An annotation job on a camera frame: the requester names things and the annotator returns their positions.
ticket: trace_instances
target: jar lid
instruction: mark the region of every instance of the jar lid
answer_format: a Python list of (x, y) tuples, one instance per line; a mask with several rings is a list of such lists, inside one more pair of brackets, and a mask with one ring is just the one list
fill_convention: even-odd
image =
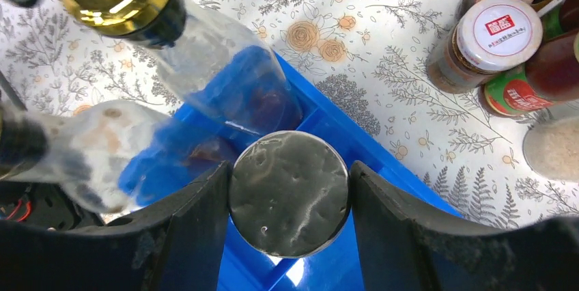
[(481, 70), (504, 71), (528, 60), (543, 38), (541, 19), (521, 0), (482, 0), (457, 26), (460, 53)]

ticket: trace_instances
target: green label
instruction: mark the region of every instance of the green label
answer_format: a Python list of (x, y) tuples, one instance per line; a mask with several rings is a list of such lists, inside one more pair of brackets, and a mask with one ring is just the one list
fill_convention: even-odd
[(496, 112), (510, 116), (522, 115), (554, 104), (531, 88), (526, 80), (524, 64), (488, 82), (484, 95), (489, 106)]
[(541, 22), (543, 23), (543, 41), (550, 40), (564, 33), (559, 22), (560, 11), (561, 4), (541, 17)]

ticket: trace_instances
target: clear plastic bottle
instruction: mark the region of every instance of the clear plastic bottle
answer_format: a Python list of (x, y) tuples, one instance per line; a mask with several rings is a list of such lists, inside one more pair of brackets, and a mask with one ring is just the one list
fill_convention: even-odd
[(0, 177), (58, 183), (93, 212), (146, 206), (237, 157), (224, 140), (126, 100), (74, 117), (3, 105), (1, 119)]
[(295, 129), (300, 104), (270, 47), (191, 0), (62, 0), (79, 22), (158, 59), (159, 78), (213, 120), (256, 135)]

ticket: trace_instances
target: black cable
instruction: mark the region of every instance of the black cable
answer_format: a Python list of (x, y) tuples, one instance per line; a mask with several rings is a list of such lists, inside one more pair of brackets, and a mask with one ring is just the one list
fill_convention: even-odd
[(14, 88), (12, 88), (10, 82), (6, 79), (2, 71), (0, 71), (0, 88), (4, 91), (4, 94), (6, 94), (8, 100), (10, 100), (14, 106), (20, 110), (26, 110), (26, 105), (22, 102), (20, 97), (18, 97), (18, 94), (14, 91)]

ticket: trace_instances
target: rice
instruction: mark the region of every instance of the rice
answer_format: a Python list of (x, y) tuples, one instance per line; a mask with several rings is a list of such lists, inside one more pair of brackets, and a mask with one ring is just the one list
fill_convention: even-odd
[(527, 132), (523, 153), (537, 174), (579, 182), (579, 117), (538, 125)]

